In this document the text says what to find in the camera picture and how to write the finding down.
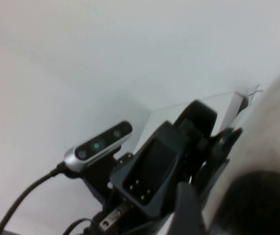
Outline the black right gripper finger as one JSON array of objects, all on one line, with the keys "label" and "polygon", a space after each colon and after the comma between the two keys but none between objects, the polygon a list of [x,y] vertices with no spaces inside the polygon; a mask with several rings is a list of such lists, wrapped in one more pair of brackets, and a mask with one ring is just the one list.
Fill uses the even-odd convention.
[{"label": "black right gripper finger", "polygon": [[205,227],[196,190],[190,184],[178,184],[172,235],[204,235]]}]

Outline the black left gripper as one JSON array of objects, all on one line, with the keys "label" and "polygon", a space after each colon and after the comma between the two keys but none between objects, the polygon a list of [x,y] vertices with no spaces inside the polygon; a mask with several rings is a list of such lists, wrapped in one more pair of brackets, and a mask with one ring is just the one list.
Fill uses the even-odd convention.
[{"label": "black left gripper", "polygon": [[174,212],[172,193],[181,170],[186,136],[164,122],[110,181],[119,193],[93,196],[102,210],[86,228],[87,235],[156,235]]}]

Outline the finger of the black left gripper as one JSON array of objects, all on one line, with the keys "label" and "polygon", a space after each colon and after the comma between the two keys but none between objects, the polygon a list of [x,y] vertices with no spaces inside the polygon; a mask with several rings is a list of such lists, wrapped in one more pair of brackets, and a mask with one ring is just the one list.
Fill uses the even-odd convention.
[{"label": "finger of the black left gripper", "polygon": [[174,127],[188,138],[187,150],[192,155],[202,153],[211,136],[217,112],[199,100],[191,102],[174,122]]}]

